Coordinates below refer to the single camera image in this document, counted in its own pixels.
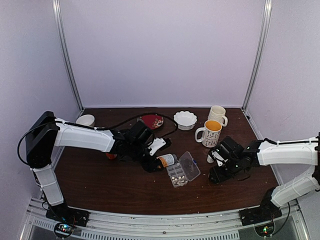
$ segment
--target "white bowl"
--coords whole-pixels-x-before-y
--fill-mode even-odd
[[[193,129],[197,122],[197,116],[189,111],[179,111],[173,119],[178,123],[178,129],[183,131]]]
[[[90,114],[82,115],[79,117],[76,121],[76,124],[84,125],[84,126],[90,126],[94,127],[95,126],[95,117]]]

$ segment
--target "mug with orange liquid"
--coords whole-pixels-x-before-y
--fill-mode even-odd
[[[208,120],[204,123],[204,127],[200,127],[195,131],[194,138],[197,143],[202,143],[207,148],[213,148],[218,144],[222,125],[216,120]],[[202,137],[198,138],[198,133],[202,133]]]

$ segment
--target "mug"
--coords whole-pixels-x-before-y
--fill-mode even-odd
[[[218,144],[222,125],[216,120],[207,120],[204,127],[200,127],[195,131],[194,138],[197,143],[202,143],[207,148],[213,148]],[[201,138],[197,138],[198,133],[202,133]]]
[[[226,110],[222,106],[212,106],[208,116],[208,120],[216,120],[223,127],[226,127],[228,124],[228,118],[225,116]]]

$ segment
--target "white wall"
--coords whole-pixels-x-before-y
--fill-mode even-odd
[[[240,107],[264,0],[62,0],[85,107]]]
[[[74,120],[78,109],[64,66],[52,2],[0,3],[0,239],[16,240],[38,193],[17,143],[46,110]]]
[[[320,131],[320,1],[274,0],[269,34],[248,111],[263,137],[299,140]],[[278,165],[284,182],[304,165]],[[299,199],[319,239],[320,193]]]

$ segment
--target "white cup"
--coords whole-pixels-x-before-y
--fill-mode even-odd
[[[216,120],[223,127],[228,124],[228,118],[226,117],[226,110],[222,106],[212,106],[208,115],[208,120]]]
[[[87,114],[79,117],[76,121],[76,124],[94,127],[95,126],[95,117],[93,115]]]
[[[194,138],[197,143],[202,143],[207,148],[213,148],[218,144],[222,125],[216,120],[207,120],[204,127],[200,127],[195,131]],[[198,133],[202,133],[202,137],[198,138]]]

